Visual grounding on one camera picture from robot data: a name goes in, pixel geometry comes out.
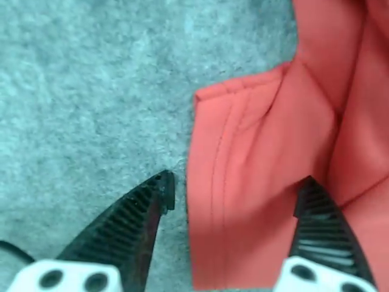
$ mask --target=ridged rubber pad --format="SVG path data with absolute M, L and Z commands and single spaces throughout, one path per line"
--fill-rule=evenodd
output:
M 289 256 L 363 278 L 373 275 L 356 236 L 329 193 L 311 176 L 303 181 L 295 209 L 298 223 Z
M 57 257 L 116 266 L 124 291 L 144 291 L 160 216 L 174 209 L 174 176 L 165 170 L 122 196 Z

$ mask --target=screw hole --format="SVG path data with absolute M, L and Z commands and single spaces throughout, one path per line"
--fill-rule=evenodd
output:
M 365 290 L 355 284 L 345 283 L 342 285 L 342 292 L 365 292 Z
M 53 271 L 45 273 L 45 275 L 41 278 L 39 284 L 42 288 L 53 288 L 61 282 L 62 277 L 62 271 L 55 269 Z
M 297 277 L 302 278 L 308 281 L 315 281 L 315 273 L 308 267 L 303 265 L 295 265 L 292 270 L 292 274 L 295 274 Z
M 88 277 L 85 282 L 85 290 L 87 292 L 101 292 L 108 284 L 108 277 L 106 274 L 97 273 Z

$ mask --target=black cable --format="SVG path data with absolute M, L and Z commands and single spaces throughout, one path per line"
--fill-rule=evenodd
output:
M 35 259 L 32 256 L 30 256 L 22 249 L 18 248 L 16 245 L 13 245 L 12 243 L 0 240 L 0 249 L 7 251 L 9 254 L 12 254 L 13 256 L 17 257 L 22 262 L 28 265 L 35 262 Z

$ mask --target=gray carpet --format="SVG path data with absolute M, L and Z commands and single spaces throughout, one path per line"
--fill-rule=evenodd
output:
M 288 60 L 296 42 L 290 0 L 0 0 L 0 239 L 54 257 L 168 168 L 176 211 L 147 291 L 192 291 L 192 94 Z M 0 253 L 1 291 L 21 267 Z

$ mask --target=orange fabric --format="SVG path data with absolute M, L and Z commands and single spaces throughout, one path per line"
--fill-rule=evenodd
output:
M 314 175 L 389 291 L 389 1 L 294 0 L 290 63 L 199 90 L 188 163 L 193 285 L 272 287 L 295 184 Z

